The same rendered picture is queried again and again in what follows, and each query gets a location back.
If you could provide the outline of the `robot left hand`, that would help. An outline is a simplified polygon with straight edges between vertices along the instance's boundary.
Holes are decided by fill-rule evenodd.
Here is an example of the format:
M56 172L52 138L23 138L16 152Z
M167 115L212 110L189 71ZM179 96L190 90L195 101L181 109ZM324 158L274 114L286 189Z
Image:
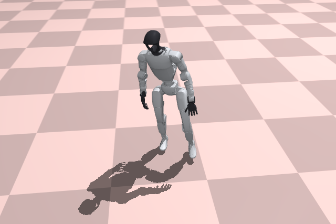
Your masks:
M187 101L188 101L188 97L187 97ZM190 112L191 112L191 116L193 116L193 114L195 115L195 112L196 112L196 114L198 114L196 105L194 104L195 103L195 97L194 97L193 102L188 101L188 103L189 104L187 105L187 108L186 108L185 112L188 110L188 115L190 115ZM192 111L193 111L193 113L192 113Z

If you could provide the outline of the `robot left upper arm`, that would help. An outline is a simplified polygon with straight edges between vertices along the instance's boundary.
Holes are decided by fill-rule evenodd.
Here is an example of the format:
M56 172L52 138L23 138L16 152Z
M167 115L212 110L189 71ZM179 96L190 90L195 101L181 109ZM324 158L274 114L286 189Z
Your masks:
M187 66L186 66L186 64L185 64L185 62L183 60L182 53L179 52L179 51L172 51L171 50L170 53L169 53L169 57L170 57L171 61L173 63L175 63L177 65L178 69L180 70L180 72L181 72L181 74L180 74L181 80L182 81L188 80L188 78L187 78L187 72L188 72L188 70L187 70Z

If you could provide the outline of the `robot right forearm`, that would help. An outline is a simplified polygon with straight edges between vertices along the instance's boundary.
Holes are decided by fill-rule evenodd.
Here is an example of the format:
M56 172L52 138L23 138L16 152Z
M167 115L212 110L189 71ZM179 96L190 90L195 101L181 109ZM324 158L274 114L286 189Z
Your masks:
M138 76L138 75L137 75ZM146 92L146 79L145 80L142 80L140 78L138 78L139 80L139 85L140 85L140 94L142 95L142 91L145 91ZM147 92L146 92L147 93Z

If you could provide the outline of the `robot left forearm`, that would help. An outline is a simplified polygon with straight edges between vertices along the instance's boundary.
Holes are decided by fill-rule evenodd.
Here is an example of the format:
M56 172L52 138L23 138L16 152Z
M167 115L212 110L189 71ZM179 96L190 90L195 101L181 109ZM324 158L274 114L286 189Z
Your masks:
M187 95L188 95L188 101L193 102L194 101L194 90L193 90L193 82L192 78L189 72L187 72L187 78L188 80L184 82L184 85L187 90Z

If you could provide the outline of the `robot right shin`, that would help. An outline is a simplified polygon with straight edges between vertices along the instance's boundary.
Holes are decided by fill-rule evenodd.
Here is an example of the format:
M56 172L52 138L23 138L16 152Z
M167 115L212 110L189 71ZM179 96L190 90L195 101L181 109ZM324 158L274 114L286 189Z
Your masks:
M161 134L161 137L162 139L165 138L166 140L166 123L158 123L157 122L157 126L158 126L158 130L159 130L159 133Z

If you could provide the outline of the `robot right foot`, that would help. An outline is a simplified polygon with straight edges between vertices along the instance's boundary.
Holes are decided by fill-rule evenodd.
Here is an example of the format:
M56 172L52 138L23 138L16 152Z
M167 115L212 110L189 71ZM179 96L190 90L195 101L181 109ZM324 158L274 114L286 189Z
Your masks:
M166 140L165 140L165 138L161 140L160 147L159 147L159 149L161 151L166 150L166 148L167 148L167 141L168 141L168 136L166 136Z

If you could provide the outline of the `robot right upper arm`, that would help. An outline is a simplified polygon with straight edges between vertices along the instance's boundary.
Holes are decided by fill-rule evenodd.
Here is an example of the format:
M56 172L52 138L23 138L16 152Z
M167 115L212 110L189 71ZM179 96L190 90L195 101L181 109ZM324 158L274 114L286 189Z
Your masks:
M148 77L147 74L147 61L145 59L145 55L146 55L147 50L143 50L139 53L138 55L138 61L139 61L139 68L140 71L138 72L138 78L145 80Z

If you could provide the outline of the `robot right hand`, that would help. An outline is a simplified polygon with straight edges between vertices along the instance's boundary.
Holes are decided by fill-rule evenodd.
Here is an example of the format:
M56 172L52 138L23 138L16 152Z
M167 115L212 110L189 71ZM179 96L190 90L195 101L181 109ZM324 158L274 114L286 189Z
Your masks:
M142 102L142 104L143 104L143 107L145 108L145 109L148 109L148 107L147 107L147 103L145 103L145 97L146 97L146 92L145 91L142 91L142 95L140 94L140 97L141 97L141 102Z

